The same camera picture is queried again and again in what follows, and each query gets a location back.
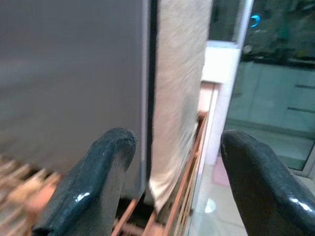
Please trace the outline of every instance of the gray appliance door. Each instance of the gray appliance door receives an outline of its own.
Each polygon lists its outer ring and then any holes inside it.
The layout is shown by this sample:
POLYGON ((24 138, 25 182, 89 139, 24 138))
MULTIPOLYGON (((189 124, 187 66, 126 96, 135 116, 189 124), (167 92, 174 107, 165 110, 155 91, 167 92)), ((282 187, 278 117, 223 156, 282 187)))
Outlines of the gray appliance door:
POLYGON ((68 172, 102 133, 131 129, 123 194, 145 189, 145 0, 0 3, 0 153, 68 172))

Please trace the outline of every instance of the black countertop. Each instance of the black countertop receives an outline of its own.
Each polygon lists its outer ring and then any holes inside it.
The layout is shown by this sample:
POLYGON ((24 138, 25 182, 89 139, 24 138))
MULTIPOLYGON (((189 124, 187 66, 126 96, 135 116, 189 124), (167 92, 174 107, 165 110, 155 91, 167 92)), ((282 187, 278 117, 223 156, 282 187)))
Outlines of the black countertop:
POLYGON ((242 54, 241 61, 252 61, 254 63, 280 65, 280 66, 294 67, 294 68, 300 68, 300 69, 315 69, 315 58, 278 59, 276 57, 269 57, 269 56, 242 54))

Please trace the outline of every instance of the pink floor tile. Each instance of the pink floor tile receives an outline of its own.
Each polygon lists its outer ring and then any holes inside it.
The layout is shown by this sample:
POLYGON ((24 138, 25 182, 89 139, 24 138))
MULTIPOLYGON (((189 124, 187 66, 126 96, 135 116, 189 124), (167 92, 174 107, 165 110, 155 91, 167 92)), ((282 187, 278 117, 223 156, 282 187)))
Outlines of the pink floor tile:
POLYGON ((223 186, 230 186, 230 183, 228 181, 227 173, 222 161, 222 158, 219 156, 217 159, 217 163, 214 166, 213 172, 212 172, 212 182, 223 185, 223 186))

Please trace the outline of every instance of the blue light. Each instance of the blue light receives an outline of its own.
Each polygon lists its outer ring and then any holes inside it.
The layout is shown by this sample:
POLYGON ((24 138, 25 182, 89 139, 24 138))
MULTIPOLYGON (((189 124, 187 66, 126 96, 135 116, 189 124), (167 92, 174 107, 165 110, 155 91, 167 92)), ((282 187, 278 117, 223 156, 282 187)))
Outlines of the blue light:
POLYGON ((255 24, 251 25, 251 27, 254 28, 254 27, 258 26, 258 24, 259 24, 259 22, 260 22, 260 16, 258 16, 258 15, 253 15, 253 16, 251 17, 251 19, 254 19, 254 20, 255 20, 255 24))

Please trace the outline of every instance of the beige cloth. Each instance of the beige cloth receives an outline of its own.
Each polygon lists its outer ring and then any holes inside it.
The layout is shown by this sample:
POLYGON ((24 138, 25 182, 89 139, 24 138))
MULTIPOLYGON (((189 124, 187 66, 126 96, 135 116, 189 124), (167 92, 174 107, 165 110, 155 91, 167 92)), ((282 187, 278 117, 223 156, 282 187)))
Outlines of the beige cloth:
POLYGON ((169 198, 192 146, 211 0, 161 0, 152 172, 157 211, 169 198))

